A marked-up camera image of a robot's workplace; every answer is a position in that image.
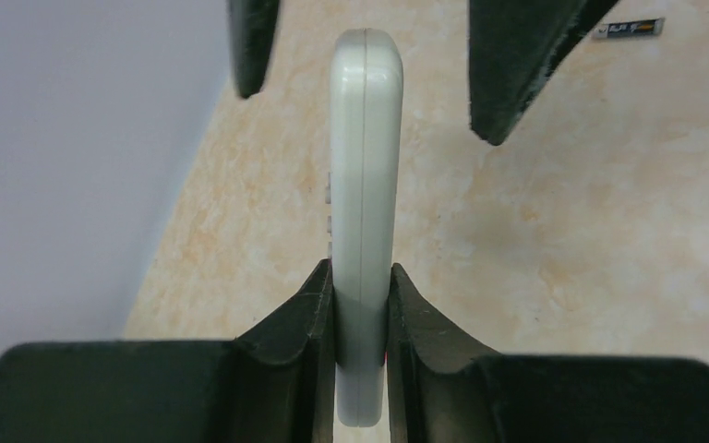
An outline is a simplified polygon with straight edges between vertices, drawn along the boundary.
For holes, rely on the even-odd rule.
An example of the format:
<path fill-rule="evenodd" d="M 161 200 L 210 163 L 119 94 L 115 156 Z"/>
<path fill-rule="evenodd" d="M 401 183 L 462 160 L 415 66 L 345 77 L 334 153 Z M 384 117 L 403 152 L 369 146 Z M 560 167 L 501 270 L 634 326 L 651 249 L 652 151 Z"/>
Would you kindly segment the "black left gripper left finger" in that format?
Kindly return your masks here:
<path fill-rule="evenodd" d="M 232 340 L 29 342 L 0 356 L 0 442 L 330 442 L 330 262 Z"/>

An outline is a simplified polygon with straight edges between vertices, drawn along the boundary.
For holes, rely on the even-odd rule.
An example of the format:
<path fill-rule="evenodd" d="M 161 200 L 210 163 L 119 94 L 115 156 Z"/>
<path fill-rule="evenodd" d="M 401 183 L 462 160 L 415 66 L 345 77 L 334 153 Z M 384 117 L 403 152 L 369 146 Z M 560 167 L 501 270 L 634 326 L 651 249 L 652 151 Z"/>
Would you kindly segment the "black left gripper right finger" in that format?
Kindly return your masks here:
<path fill-rule="evenodd" d="M 506 354 L 437 310 L 394 265 L 387 375 L 394 442 L 709 442 L 709 365 Z"/>

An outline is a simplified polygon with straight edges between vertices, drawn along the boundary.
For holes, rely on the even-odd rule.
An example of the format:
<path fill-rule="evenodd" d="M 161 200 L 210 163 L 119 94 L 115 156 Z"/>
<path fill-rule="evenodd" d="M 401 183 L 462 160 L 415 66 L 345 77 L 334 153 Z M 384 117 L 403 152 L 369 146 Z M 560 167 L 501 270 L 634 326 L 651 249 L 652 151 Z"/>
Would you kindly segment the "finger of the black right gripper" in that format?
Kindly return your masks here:
<path fill-rule="evenodd" d="M 237 95 L 247 100 L 265 83 L 281 1 L 229 0 L 227 8 L 234 86 Z"/>
<path fill-rule="evenodd" d="M 472 131 L 498 146 L 564 58 L 616 0 L 474 0 L 468 3 Z"/>

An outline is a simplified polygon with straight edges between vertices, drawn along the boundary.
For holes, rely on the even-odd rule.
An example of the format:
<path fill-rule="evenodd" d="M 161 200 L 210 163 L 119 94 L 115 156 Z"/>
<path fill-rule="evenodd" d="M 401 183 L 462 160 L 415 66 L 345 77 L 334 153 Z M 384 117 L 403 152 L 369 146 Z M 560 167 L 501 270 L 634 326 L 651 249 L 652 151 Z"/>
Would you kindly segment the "white remote control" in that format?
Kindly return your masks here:
<path fill-rule="evenodd" d="M 344 32 L 330 65 L 330 263 L 339 420 L 382 414 L 403 62 L 384 30 Z"/>

